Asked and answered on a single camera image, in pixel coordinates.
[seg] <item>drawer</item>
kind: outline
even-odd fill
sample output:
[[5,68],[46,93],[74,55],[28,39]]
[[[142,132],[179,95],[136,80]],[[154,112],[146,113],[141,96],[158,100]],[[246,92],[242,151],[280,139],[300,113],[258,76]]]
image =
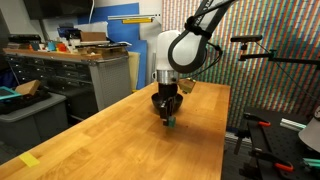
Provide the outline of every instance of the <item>drawer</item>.
[[23,64],[21,64],[20,62],[8,61],[8,63],[12,68],[23,68]]
[[61,68],[61,62],[60,61],[53,61],[53,60],[44,60],[44,65],[50,66],[52,68]]
[[35,66],[34,68],[35,68],[35,70],[37,72],[46,72],[46,68],[45,67]]
[[77,63],[69,63],[69,62],[62,62],[62,67],[64,69],[73,69],[73,70],[80,70],[89,73],[89,67],[85,64],[77,64]]
[[76,80],[91,81],[90,74],[81,71],[57,70],[57,75]]
[[61,77],[51,78],[49,85],[51,87],[64,87],[64,89],[66,90],[68,88],[74,89],[74,87],[93,88],[91,83],[86,83],[86,82],[81,82],[73,79],[61,78]]
[[18,56],[6,56],[5,60],[8,62],[21,62],[22,58]]
[[44,60],[39,58],[26,58],[26,61],[32,65],[44,65]]
[[55,70],[53,68],[46,67],[45,70],[46,70],[48,75],[52,75],[52,76],[56,75],[56,72],[55,72]]
[[29,74],[30,70],[26,69],[26,68],[16,68],[16,67],[12,67],[12,70],[15,74]]
[[43,74],[40,73],[37,75],[37,79],[48,79],[50,77],[51,77],[50,75],[45,74],[45,73],[43,73]]
[[30,82],[30,81],[33,81],[34,78],[32,77],[29,77],[29,76],[17,76],[20,84],[23,84],[23,83],[26,83],[26,82]]

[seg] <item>cardboard box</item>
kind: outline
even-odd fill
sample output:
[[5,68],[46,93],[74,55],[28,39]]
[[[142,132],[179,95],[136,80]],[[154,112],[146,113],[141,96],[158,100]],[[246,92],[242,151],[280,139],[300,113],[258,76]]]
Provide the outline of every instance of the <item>cardboard box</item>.
[[38,89],[38,87],[40,86],[40,81],[38,80],[34,80],[34,81],[30,81],[24,84],[19,85],[15,91],[22,94],[22,95],[34,95]]
[[80,32],[81,41],[106,41],[105,32]]

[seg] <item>yellow tape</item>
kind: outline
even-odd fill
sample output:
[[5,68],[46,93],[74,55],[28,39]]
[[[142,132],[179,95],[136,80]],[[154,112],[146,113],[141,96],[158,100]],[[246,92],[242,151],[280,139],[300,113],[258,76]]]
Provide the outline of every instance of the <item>yellow tape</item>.
[[152,18],[123,19],[122,24],[151,23]]
[[29,167],[38,165],[40,163],[40,161],[38,159],[36,159],[34,156],[32,156],[32,154],[30,154],[29,152],[25,152],[25,153],[21,154],[19,156],[19,158],[24,163],[26,163],[26,165],[29,166]]

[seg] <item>workbench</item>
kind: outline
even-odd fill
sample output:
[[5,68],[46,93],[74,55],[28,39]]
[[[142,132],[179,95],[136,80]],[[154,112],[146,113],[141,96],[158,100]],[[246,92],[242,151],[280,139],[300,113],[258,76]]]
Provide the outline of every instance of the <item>workbench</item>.
[[168,128],[152,105],[157,83],[0,166],[0,179],[219,179],[230,87],[197,82]]
[[49,92],[67,97],[67,114],[84,120],[131,94],[128,52],[124,47],[104,54],[40,52],[4,48],[19,84],[41,81]]

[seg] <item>wooden shelf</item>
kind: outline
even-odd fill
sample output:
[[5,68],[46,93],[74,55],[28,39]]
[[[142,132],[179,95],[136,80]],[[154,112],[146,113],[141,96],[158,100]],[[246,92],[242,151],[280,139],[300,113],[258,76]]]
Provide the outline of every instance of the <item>wooden shelf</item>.
[[9,49],[9,48],[4,48],[3,51],[6,54],[15,54],[15,55],[24,55],[24,56],[41,56],[41,57],[48,57],[48,59],[74,59],[74,60],[102,60],[105,59],[106,56],[107,58],[116,58],[123,56],[124,54],[126,55],[127,52],[126,50],[121,47],[117,48],[117,50],[113,49],[106,49],[106,54],[80,54],[80,53],[67,53],[67,52],[41,52],[41,51],[31,51],[28,49]]

